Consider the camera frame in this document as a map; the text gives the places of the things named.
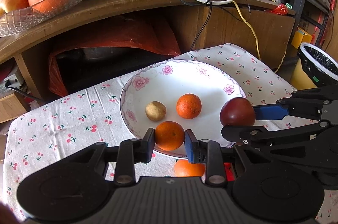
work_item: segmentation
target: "potato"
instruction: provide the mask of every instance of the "potato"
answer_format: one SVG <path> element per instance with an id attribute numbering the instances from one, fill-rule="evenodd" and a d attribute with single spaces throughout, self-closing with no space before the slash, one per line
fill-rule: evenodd
<path id="1" fill-rule="evenodd" d="M 167 109 L 160 102 L 153 101 L 146 106 L 146 115 L 151 121 L 160 121 L 166 115 Z"/>

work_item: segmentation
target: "red apple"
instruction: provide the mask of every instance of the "red apple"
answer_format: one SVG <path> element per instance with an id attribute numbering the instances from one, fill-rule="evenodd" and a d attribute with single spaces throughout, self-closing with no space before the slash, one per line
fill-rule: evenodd
<path id="1" fill-rule="evenodd" d="M 0 9 L 6 13 L 26 7 L 29 7 L 28 0 L 0 0 Z"/>
<path id="2" fill-rule="evenodd" d="M 247 99 L 236 97 L 224 104 L 219 120 L 223 126 L 252 126 L 256 121 L 256 114 Z"/>

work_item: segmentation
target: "cherry print tablecloth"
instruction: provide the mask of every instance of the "cherry print tablecloth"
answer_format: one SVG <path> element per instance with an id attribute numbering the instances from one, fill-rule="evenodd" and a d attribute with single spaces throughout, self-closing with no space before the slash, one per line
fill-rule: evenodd
<path id="1" fill-rule="evenodd" d="M 197 60 L 220 68 L 239 83 L 252 105 L 274 103 L 289 97 L 294 90 L 265 64 L 232 44 L 192 51 L 176 58 Z M 16 201 L 16 189 L 26 176 L 95 142 L 117 146 L 121 141 L 133 138 L 121 120 L 119 109 L 122 88 L 133 74 L 63 97 L 12 122 L 3 186 L 5 201 L 19 219 L 24 219 L 24 215 Z M 231 92 L 231 89 L 232 86 L 225 86 L 224 91 Z M 288 116 L 280 121 L 258 121 L 256 124 L 273 131 L 312 122 Z M 151 163 L 135 165 L 136 176 L 174 176 L 175 162 L 174 158 L 155 152 Z M 106 179 L 113 177 L 114 164 L 111 163 Z M 317 220 L 320 223 L 338 221 L 338 195 L 326 190 L 325 197 Z"/>

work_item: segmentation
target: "ceramic plate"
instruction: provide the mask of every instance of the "ceramic plate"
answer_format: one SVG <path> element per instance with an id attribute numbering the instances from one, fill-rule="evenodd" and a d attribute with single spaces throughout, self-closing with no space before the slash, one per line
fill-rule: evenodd
<path id="1" fill-rule="evenodd" d="M 177 100 L 186 93 L 197 95 L 202 102 L 201 113 L 193 119 L 181 118 L 176 112 Z M 223 105 L 235 97 L 246 95 L 238 83 L 222 70 L 191 60 L 168 60 L 137 72 L 124 86 L 120 98 L 122 119 L 136 138 L 143 138 L 148 128 L 156 128 L 163 121 L 179 123 L 191 129 L 196 138 L 217 141 L 229 146 L 222 138 L 219 114 Z M 167 108 L 163 120 L 154 122 L 145 114 L 146 105 L 159 101 Z M 184 144 L 174 151 L 155 150 L 175 158 L 186 158 Z"/>

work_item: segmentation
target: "screw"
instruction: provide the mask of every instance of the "screw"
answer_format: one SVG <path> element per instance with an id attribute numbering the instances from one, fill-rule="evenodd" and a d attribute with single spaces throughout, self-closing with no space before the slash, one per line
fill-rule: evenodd
<path id="1" fill-rule="evenodd" d="M 222 184 L 224 183 L 225 178 L 221 175 L 212 175 L 208 180 L 211 184 Z"/>
<path id="2" fill-rule="evenodd" d="M 322 127 L 322 128 L 325 128 L 327 126 L 327 122 L 322 121 L 322 122 L 319 123 L 319 126 Z"/>
<path id="3" fill-rule="evenodd" d="M 129 175 L 120 175 L 116 178 L 116 182 L 119 184 L 127 184 L 132 181 L 131 176 Z"/>

